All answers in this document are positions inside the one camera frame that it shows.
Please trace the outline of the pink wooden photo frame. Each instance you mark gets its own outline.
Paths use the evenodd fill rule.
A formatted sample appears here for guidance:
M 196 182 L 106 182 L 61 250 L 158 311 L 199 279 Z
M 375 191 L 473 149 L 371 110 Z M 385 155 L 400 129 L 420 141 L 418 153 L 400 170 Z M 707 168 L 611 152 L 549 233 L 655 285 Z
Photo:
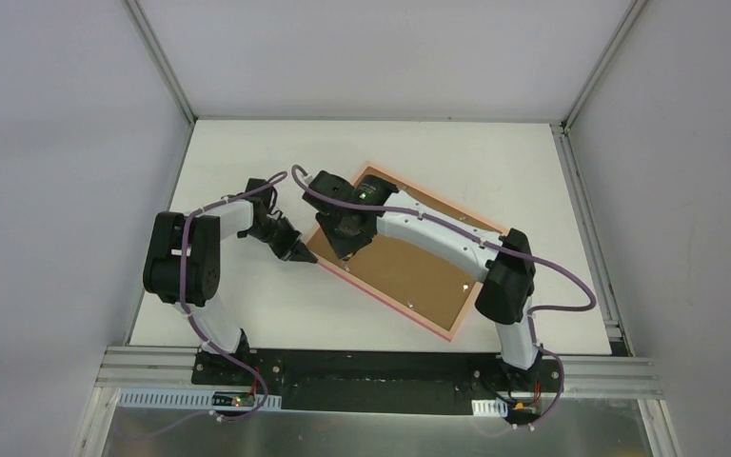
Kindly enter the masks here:
M 355 183 L 350 184 L 357 184 L 367 174 L 386 179 L 422 203 L 468 224 L 467 215 L 418 189 L 405 188 L 396 177 L 379 169 L 363 169 Z M 446 341 L 453 339 L 468 305 L 477 296 L 475 288 L 479 282 L 443 259 L 383 236 L 377 236 L 355 256 L 340 260 L 317 225 L 310 235 L 309 247 L 324 269 Z M 504 234 L 484 224 L 474 227 Z

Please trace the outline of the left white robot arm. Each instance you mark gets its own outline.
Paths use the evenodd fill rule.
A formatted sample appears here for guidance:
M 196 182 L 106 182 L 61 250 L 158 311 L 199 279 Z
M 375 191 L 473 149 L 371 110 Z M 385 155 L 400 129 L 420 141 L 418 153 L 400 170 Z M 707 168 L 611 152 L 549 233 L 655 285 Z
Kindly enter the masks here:
M 225 309 L 221 283 L 221 245 L 252 238 L 280 261 L 317 263 L 297 230 L 277 207 L 279 172 L 251 178 L 244 191 L 189 213 L 156 214 L 142 281 L 146 292 L 172 305 L 189 323 L 209 356 L 208 365 L 230 385 L 241 385 L 253 371 L 247 337 Z

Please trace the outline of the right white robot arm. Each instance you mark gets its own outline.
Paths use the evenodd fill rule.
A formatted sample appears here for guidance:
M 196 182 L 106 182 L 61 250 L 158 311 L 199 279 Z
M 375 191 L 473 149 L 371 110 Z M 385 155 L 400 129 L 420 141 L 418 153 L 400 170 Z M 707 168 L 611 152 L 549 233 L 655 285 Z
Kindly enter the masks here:
M 526 317 L 536 268 L 524 233 L 470 226 L 376 175 L 352 185 L 324 170 L 311 175 L 299 165 L 290 174 L 338 259 L 355 256 L 383 236 L 443 259 L 479 282 L 475 307 L 497 329 L 504 381 L 517 390 L 538 381 L 541 355 Z

